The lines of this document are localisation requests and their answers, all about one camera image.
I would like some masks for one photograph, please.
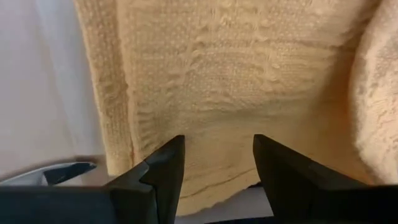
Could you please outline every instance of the yellow blanket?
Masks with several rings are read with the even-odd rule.
[[[184,134],[179,215],[258,182],[257,133],[364,182],[398,180],[397,1],[75,5],[108,171]]]

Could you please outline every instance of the crumpled fabric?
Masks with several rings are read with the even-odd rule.
[[[75,5],[108,172],[184,134],[178,215],[259,181],[254,134],[365,183],[398,179],[396,1]]]

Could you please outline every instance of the dotted fabric pattern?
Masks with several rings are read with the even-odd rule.
[[[179,215],[259,181],[252,156],[257,133],[367,183],[398,179],[392,150],[398,125],[388,123],[397,117],[395,1],[75,5],[108,171],[122,174],[184,134]],[[381,109],[377,100],[395,108]],[[380,122],[395,131],[383,142],[385,131],[372,132]]]

